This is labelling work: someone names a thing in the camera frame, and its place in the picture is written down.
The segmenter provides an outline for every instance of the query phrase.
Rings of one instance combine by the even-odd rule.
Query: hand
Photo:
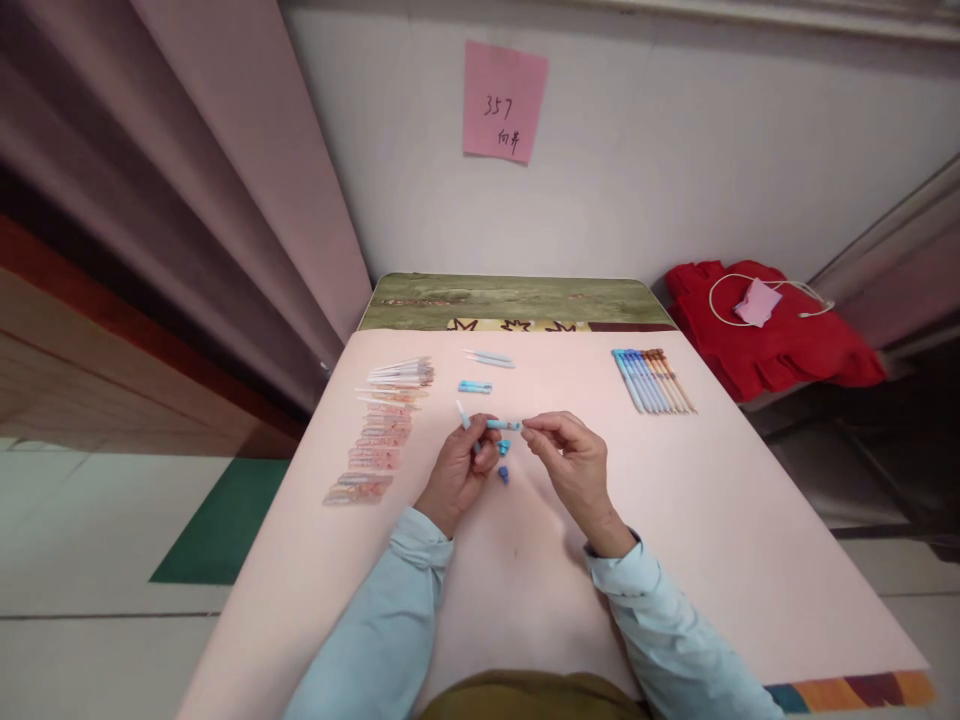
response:
[[[566,410],[523,421],[520,435],[540,458],[560,502],[594,551],[623,557],[636,545],[607,494],[607,444]]]
[[[480,495],[483,481],[500,456],[497,450],[500,431],[488,430],[488,419],[497,418],[478,413],[470,418],[469,430],[458,427],[447,436],[427,487],[413,506],[430,518],[448,538],[453,538],[460,518]],[[480,453],[471,457],[473,444],[478,441]]]

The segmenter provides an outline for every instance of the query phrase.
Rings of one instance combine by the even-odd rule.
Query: earphones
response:
[[[734,327],[755,327],[751,323],[734,323],[729,320],[724,320],[717,314],[716,308],[713,307],[713,291],[717,289],[717,285],[722,283],[727,278],[731,277],[742,277],[744,280],[760,280],[760,278],[752,278],[749,275],[741,275],[740,273],[730,273],[729,275],[724,275],[722,278],[717,280],[713,287],[710,288],[710,294],[707,296],[707,301],[710,303],[710,311],[716,316],[717,320],[724,322],[727,325],[733,325]],[[820,295],[817,294],[817,291],[806,283],[802,283],[799,280],[760,280],[764,285],[773,285],[773,289],[776,290],[781,285],[793,285],[795,288],[799,288],[804,293],[812,297],[814,300],[817,300],[823,309],[820,312],[815,313],[798,313],[797,317],[807,318],[807,317],[816,317],[817,315],[823,315],[825,312],[830,312],[833,310],[834,302],[833,300],[824,300]]]

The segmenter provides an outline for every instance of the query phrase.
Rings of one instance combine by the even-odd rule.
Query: light blue shirt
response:
[[[427,676],[453,541],[413,508],[300,681],[284,720],[403,720]],[[783,718],[770,694],[644,550],[597,558],[594,585],[650,704],[667,720]]]

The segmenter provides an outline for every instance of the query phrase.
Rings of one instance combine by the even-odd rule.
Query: person's right hand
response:
[[[623,557],[635,545],[607,494],[607,444],[566,410],[523,421],[520,435],[540,458],[560,502],[594,551]]]

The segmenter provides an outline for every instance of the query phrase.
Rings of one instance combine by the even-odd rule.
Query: white wall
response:
[[[370,272],[807,279],[960,151],[960,54],[476,0],[285,9]],[[462,153],[464,41],[550,58],[529,167]]]

